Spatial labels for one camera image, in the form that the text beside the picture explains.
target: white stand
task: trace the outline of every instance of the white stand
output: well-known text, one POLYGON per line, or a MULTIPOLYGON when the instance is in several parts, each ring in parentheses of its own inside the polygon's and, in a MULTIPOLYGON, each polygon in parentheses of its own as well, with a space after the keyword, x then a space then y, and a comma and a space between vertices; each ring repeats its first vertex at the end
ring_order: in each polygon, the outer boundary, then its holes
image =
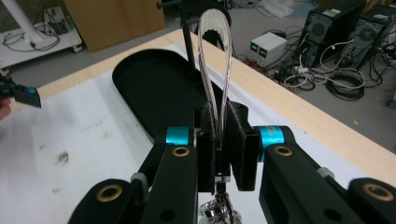
POLYGON ((15 0, 2 0, 10 14, 17 21, 21 29, 12 30, 0 34, 0 41, 6 44, 0 45, 0 74, 5 76, 9 73, 9 66, 22 63, 52 52, 72 48, 74 52, 82 50, 81 38, 70 18, 66 18, 60 7, 48 8, 45 14, 45 21, 32 25, 22 12, 15 0), (40 30, 44 27, 55 34, 49 27, 49 23, 63 22, 67 28, 67 33, 57 36, 44 35, 40 30))

